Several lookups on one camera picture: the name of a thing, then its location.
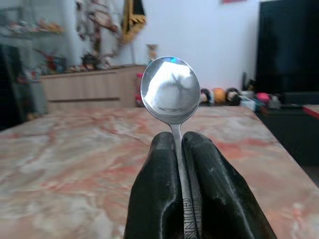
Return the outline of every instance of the plush toy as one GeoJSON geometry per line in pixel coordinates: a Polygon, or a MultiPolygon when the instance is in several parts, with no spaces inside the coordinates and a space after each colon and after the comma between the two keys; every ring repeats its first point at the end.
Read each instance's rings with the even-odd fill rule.
{"type": "Polygon", "coordinates": [[[225,91],[222,88],[214,88],[215,103],[223,103],[226,100],[225,91]]]}
{"type": "Polygon", "coordinates": [[[267,93],[257,93],[257,99],[267,105],[270,101],[270,96],[267,93]]]}
{"type": "Polygon", "coordinates": [[[211,101],[211,94],[208,89],[202,88],[200,89],[200,102],[206,103],[211,101]]]}
{"type": "Polygon", "coordinates": [[[229,88],[226,91],[226,101],[229,102],[230,106],[240,105],[241,98],[239,97],[240,92],[236,88],[229,88]]]}

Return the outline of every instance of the red object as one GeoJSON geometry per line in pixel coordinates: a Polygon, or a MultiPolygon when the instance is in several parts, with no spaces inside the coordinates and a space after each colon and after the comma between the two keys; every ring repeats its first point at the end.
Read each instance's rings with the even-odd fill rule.
{"type": "Polygon", "coordinates": [[[136,73],[137,81],[136,81],[136,92],[139,94],[141,89],[141,81],[143,77],[143,73],[136,73]]]}
{"type": "Polygon", "coordinates": [[[52,70],[52,71],[55,71],[55,70],[56,70],[56,65],[55,65],[55,63],[54,63],[55,50],[54,50],[52,53],[50,53],[50,54],[46,54],[45,52],[40,51],[40,50],[37,50],[37,49],[34,49],[34,50],[45,57],[47,67],[48,67],[50,70],[52,70]]]}
{"type": "Polygon", "coordinates": [[[142,101],[142,96],[140,94],[135,95],[135,100],[136,101],[142,101]]]}
{"type": "Polygon", "coordinates": [[[237,1],[246,1],[246,0],[223,0],[223,3],[231,3],[231,2],[237,2],[237,1]]]}
{"type": "Polygon", "coordinates": [[[257,93],[257,99],[259,99],[262,103],[268,104],[270,96],[267,93],[257,93]]]}
{"type": "Polygon", "coordinates": [[[307,106],[304,106],[304,112],[312,117],[319,119],[319,113],[309,109],[307,106]]]}

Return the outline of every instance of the black television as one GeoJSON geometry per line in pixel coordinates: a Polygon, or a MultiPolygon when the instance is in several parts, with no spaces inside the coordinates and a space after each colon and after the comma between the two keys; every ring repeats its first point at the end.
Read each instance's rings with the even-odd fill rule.
{"type": "Polygon", "coordinates": [[[319,0],[260,3],[256,92],[319,91],[319,0]]]}

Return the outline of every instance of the toy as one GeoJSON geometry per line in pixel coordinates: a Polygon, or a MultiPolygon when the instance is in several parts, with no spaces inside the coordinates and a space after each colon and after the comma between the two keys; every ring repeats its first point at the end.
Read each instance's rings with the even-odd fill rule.
{"type": "Polygon", "coordinates": [[[67,72],[75,72],[75,66],[74,65],[70,66],[67,72]]]}
{"type": "Polygon", "coordinates": [[[84,54],[84,56],[81,57],[81,59],[82,59],[82,65],[85,68],[88,68],[88,69],[90,68],[90,70],[92,70],[92,68],[93,70],[96,69],[97,65],[99,64],[99,59],[95,55],[89,52],[84,54]]]}
{"type": "Polygon", "coordinates": [[[267,105],[270,101],[270,96],[267,93],[257,93],[257,99],[267,105]]]}
{"type": "Polygon", "coordinates": [[[48,31],[47,27],[47,23],[45,21],[44,18],[41,18],[38,22],[37,22],[38,26],[39,26],[39,30],[40,31],[48,31]]]}
{"type": "Polygon", "coordinates": [[[148,49],[149,49],[149,57],[150,57],[150,62],[154,61],[157,57],[156,50],[157,50],[157,45],[156,44],[147,44],[148,49]]]}
{"type": "Polygon", "coordinates": [[[54,33],[62,33],[64,31],[64,28],[59,24],[52,22],[47,26],[47,30],[54,33]]]}
{"type": "Polygon", "coordinates": [[[12,33],[21,33],[22,32],[22,26],[20,26],[17,22],[12,21],[9,24],[8,29],[12,32],[12,33]]]}
{"type": "Polygon", "coordinates": [[[31,31],[26,21],[19,21],[18,25],[20,26],[20,33],[26,33],[31,31]]]}
{"type": "Polygon", "coordinates": [[[80,71],[86,71],[86,67],[83,66],[83,65],[80,65],[80,66],[79,66],[79,69],[80,69],[80,71]]]}
{"type": "Polygon", "coordinates": [[[208,89],[202,88],[200,89],[200,102],[207,103],[211,102],[211,92],[208,89]]]}
{"type": "Polygon", "coordinates": [[[37,50],[37,49],[34,49],[34,50],[45,57],[47,68],[51,71],[51,73],[55,73],[56,64],[54,63],[54,55],[56,53],[56,50],[53,50],[49,54],[46,54],[45,52],[37,50]]]}
{"type": "Polygon", "coordinates": [[[236,88],[229,88],[226,90],[226,101],[232,101],[235,95],[239,95],[239,90],[236,88]]]}
{"type": "Polygon", "coordinates": [[[225,91],[222,88],[214,88],[214,97],[216,103],[223,103],[226,100],[225,91]]]}
{"type": "Polygon", "coordinates": [[[38,27],[38,25],[33,24],[30,28],[31,32],[39,32],[40,28],[38,27]]]}

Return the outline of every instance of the spoon bowl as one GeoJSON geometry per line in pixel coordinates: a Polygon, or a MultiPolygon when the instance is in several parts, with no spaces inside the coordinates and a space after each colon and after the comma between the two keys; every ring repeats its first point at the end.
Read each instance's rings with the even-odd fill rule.
{"type": "Polygon", "coordinates": [[[181,124],[198,108],[200,87],[193,69],[176,57],[161,57],[145,70],[141,83],[147,110],[167,124],[181,124]]]}

